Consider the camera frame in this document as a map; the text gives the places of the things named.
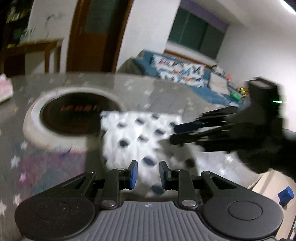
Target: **white rim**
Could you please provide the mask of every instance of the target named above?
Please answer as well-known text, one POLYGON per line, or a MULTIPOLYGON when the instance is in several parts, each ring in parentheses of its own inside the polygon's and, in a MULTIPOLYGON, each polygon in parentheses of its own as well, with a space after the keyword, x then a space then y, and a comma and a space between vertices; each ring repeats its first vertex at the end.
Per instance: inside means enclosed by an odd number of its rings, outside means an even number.
POLYGON ((69 93, 94 93, 117 103, 121 111, 127 111, 129 108, 122 97, 118 97, 111 90, 95 87, 64 87, 54 89, 45 95, 39 97, 29 108, 24 124, 23 132, 30 142, 36 147, 54 151, 54 152, 85 152, 88 150, 95 150, 99 148, 99 140, 93 136, 64 136, 57 134, 46 128, 41 119, 40 112, 45 104, 69 93))

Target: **gray ribbed plate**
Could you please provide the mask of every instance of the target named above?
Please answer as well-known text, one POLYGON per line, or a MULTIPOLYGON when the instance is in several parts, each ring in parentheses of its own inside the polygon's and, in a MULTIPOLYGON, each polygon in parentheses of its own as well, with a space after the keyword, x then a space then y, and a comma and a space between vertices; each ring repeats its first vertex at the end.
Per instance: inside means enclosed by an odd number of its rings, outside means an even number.
POLYGON ((177 240, 227 239, 207 229, 195 212, 178 209, 173 202, 124 202, 118 209, 102 211, 87 230, 68 241, 177 240))

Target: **ceiling light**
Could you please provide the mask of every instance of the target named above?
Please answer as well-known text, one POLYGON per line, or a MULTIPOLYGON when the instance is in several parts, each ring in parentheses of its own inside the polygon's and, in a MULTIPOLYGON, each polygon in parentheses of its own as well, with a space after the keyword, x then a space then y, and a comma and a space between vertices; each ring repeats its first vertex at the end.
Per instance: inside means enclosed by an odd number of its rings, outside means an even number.
POLYGON ((281 2, 281 4, 285 9, 287 9, 290 13, 293 13, 294 15, 296 15, 296 11, 289 4, 287 4, 284 0, 279 0, 279 1, 281 2))

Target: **pink tissue box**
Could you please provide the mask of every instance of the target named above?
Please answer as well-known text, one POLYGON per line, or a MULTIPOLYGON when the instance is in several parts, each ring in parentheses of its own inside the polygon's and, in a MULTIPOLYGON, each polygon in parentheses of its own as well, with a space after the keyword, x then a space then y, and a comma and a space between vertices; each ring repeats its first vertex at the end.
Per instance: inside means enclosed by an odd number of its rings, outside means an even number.
POLYGON ((5 74, 0 75, 0 102, 13 96, 11 79, 7 79, 5 74))

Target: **brown wooden door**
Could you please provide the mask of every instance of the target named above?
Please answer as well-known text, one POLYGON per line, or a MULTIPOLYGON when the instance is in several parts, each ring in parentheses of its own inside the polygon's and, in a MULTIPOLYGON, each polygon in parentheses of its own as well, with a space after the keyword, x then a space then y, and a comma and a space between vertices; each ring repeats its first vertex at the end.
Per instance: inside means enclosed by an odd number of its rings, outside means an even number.
POLYGON ((112 72, 115 69, 132 3, 133 0, 78 0, 67 71, 112 72))

